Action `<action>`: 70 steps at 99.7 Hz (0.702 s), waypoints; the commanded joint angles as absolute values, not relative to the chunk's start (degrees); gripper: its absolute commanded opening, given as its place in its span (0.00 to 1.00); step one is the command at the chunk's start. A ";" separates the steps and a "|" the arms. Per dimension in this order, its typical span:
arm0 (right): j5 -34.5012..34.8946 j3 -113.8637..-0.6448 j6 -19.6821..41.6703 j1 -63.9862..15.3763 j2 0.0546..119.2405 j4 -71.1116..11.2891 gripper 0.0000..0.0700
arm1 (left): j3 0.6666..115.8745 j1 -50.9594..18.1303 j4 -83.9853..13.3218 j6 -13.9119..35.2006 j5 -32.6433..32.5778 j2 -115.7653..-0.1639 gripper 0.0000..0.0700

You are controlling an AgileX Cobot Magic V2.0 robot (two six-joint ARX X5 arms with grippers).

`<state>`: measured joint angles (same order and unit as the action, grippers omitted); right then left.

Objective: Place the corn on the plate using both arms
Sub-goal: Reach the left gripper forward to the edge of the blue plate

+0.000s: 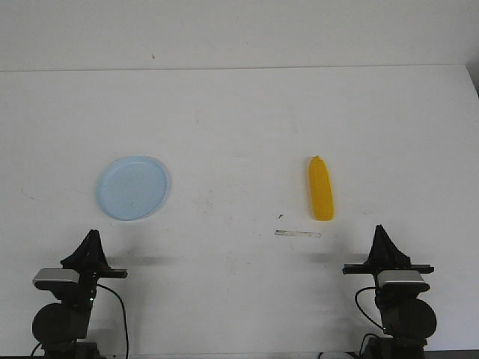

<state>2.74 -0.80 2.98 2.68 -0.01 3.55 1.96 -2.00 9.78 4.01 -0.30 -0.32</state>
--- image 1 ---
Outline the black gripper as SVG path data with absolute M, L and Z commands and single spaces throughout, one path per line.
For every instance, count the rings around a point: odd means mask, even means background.
M 367 264 L 345 264 L 343 267 L 343 274 L 371 274 L 374 279 L 375 286 L 371 288 L 362 288 L 355 294 L 355 299 L 359 294 L 368 290 L 373 290 L 379 299 L 406 299 L 416 298 L 420 293 L 404 292 L 404 291 L 384 291 L 381 290 L 376 281 L 377 275 L 385 270 L 414 270 L 418 271 L 421 276 L 423 274 L 431 274 L 435 268 L 431 265 L 412 265 L 410 257 L 401 252 L 392 242 L 385 228 L 378 224 L 376 225 L 373 244 L 371 245 L 370 253 L 367 258 Z M 385 269 L 380 266 L 381 262 L 388 267 L 408 267 L 408 268 L 392 268 Z
M 88 269 L 80 274 L 78 306 L 81 310 L 92 309 L 100 279 L 125 279 L 128 275 L 126 269 L 109 268 L 98 230 L 90 230 L 79 247 L 71 255 L 60 261 L 62 268 L 82 270 L 88 264 L 91 249 L 96 269 Z

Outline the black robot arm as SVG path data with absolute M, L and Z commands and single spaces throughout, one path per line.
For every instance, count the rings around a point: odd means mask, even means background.
M 433 308 L 418 296 L 430 290 L 423 276 L 433 273 L 434 267 L 414 264 L 378 224 L 366 261 L 346 264 L 342 272 L 373 276 L 374 285 L 359 289 L 354 302 L 359 312 L 383 333 L 366 333 L 355 357 L 425 358 L 424 347 L 436 332 L 437 317 Z M 359 296 L 367 291 L 374 292 L 380 322 L 372 319 L 359 303 Z
M 55 303 L 42 307 L 32 322 L 32 333 L 45 358 L 102 358 L 98 345 L 87 342 L 97 290 L 120 296 L 101 279 L 125 279 L 127 270 L 112 268 L 104 254 L 100 232 L 89 230 L 59 268 L 43 268 L 34 276 L 36 289 L 51 292 Z

